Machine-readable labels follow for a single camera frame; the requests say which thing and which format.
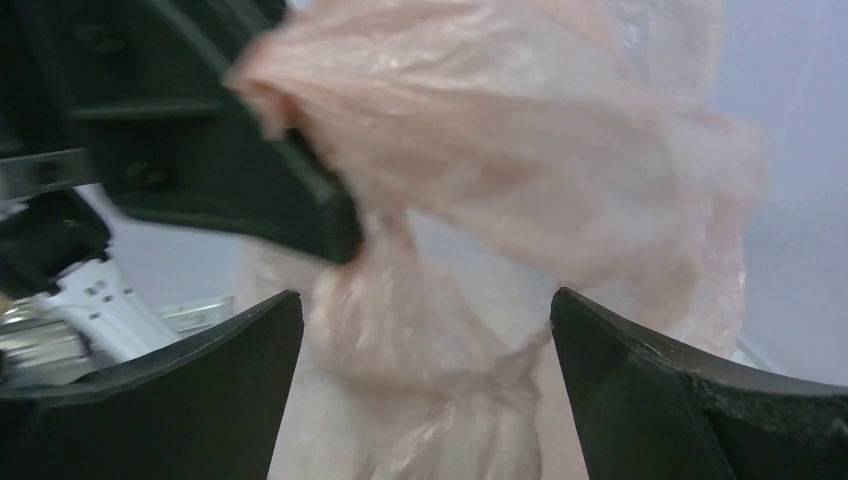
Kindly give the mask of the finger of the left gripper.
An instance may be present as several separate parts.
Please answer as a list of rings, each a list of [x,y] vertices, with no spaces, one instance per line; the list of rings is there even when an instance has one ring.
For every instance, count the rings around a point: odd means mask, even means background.
[[[328,261],[352,260],[356,207],[304,137],[264,138],[224,86],[281,1],[102,1],[125,51],[86,97],[89,152],[107,197],[145,222],[233,233]]]

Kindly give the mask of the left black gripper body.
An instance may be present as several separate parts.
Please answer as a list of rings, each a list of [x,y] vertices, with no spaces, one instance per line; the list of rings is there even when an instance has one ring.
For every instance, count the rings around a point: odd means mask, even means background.
[[[133,190],[133,4],[1,4],[1,196]]]

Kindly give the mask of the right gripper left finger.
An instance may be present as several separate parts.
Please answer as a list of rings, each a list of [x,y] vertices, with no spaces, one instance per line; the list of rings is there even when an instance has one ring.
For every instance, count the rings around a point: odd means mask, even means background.
[[[303,336],[280,293],[66,385],[1,393],[5,479],[264,479]]]

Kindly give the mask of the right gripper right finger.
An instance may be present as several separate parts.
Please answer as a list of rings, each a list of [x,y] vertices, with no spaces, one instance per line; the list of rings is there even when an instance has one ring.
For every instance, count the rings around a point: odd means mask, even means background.
[[[592,479],[843,479],[847,391],[709,354],[569,289],[553,339]]]

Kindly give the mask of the pink plastic trash bag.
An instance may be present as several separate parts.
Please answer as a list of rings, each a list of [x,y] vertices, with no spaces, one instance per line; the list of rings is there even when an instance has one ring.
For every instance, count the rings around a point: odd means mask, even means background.
[[[704,102],[719,1],[315,1],[226,83],[301,131],[365,241],[246,250],[237,300],[300,293],[273,479],[550,479],[577,439],[556,290],[730,357],[763,138]]]

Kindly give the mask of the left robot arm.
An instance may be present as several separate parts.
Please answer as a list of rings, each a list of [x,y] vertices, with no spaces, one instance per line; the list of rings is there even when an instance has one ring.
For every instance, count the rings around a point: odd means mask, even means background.
[[[249,236],[342,265],[354,202],[304,136],[267,141],[222,77],[287,1],[1,5],[1,289],[65,323],[87,357],[176,342],[110,254],[78,187],[142,222]]]

